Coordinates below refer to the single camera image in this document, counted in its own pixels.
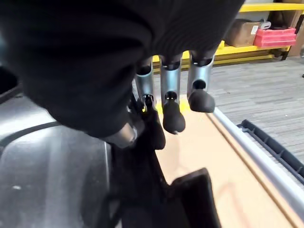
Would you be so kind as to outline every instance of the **cardboard box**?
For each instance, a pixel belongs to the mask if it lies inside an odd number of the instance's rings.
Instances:
[[[287,201],[213,114],[185,110],[183,115],[186,129],[178,135],[164,131],[166,146],[156,151],[169,185],[176,178],[205,167],[211,177],[222,227],[304,227]]]
[[[260,24],[246,19],[236,19],[225,37],[225,42],[234,47],[253,45]]]

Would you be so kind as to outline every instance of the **black plastic part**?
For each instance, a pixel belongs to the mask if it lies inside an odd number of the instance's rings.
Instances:
[[[188,98],[190,109],[200,113],[212,113],[215,108],[214,98],[203,89],[194,90]]]
[[[301,163],[292,153],[249,120],[243,120],[242,123],[237,126],[242,128],[243,132],[246,132],[253,137],[302,184],[304,184],[304,164]]]
[[[149,107],[146,112],[142,114],[147,131],[149,132],[153,149],[162,150],[166,145],[165,134],[158,116],[158,112],[152,107]]]
[[[0,95],[17,86],[17,78],[0,66]]]
[[[123,228],[221,227],[205,168],[168,185],[147,128],[134,148],[112,149],[111,195],[103,206],[111,201],[120,206],[113,217],[100,217],[109,219],[111,227],[120,218]]]
[[[172,134],[185,130],[186,122],[180,112],[180,106],[173,99],[168,100],[162,108],[164,129]]]
[[[177,178],[170,188],[181,199],[191,228],[221,227],[206,168]]]

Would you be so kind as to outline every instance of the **black sleeve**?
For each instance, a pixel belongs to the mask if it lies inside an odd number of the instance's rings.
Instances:
[[[3,64],[63,125],[94,137],[119,131],[151,27],[119,4],[26,2],[0,3]]]
[[[63,125],[105,137],[128,121],[137,61],[215,50],[244,0],[6,2],[3,64],[25,94]]]

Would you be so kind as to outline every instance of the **shelf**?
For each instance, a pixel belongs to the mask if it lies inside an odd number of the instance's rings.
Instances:
[[[289,46],[284,47],[257,47],[257,46],[247,46],[247,47],[233,47],[233,46],[225,46],[223,49],[218,49],[215,53],[216,56],[227,55],[227,54],[235,54],[235,53],[243,53],[249,51],[262,51],[262,50],[271,50],[278,48],[288,48]]]
[[[233,47],[233,46],[225,46],[223,49],[218,49],[215,53],[216,56],[220,55],[228,55],[228,54],[235,54],[235,53],[243,53],[243,52],[249,52],[249,51],[261,51],[261,50],[271,50],[271,49],[277,49],[277,48],[289,48],[289,46],[284,47],[257,47],[257,46],[248,46],[248,47]],[[182,59],[189,59],[190,55],[188,51],[185,51],[182,54]],[[152,61],[154,63],[159,62],[160,59],[158,56],[153,56]]]
[[[304,4],[301,3],[244,4],[239,12],[278,11],[278,10],[304,10]]]

